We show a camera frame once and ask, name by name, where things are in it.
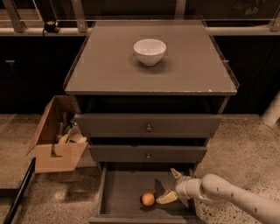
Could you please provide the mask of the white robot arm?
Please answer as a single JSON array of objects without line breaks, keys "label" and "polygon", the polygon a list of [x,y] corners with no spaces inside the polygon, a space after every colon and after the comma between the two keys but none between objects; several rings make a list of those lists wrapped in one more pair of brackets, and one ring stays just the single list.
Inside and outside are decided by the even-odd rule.
[{"label": "white robot arm", "polygon": [[157,198],[223,207],[232,204],[260,224],[280,224],[279,97],[264,114],[226,115],[199,171],[186,176],[172,170],[174,187]]}]

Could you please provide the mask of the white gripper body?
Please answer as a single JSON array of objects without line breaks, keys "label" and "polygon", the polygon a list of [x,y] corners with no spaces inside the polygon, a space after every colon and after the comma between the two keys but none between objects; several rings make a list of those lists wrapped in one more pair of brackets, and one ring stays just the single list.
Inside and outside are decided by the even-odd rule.
[{"label": "white gripper body", "polygon": [[180,199],[191,199],[193,196],[189,193],[187,187],[188,182],[192,178],[190,176],[181,176],[175,180],[174,190]]}]

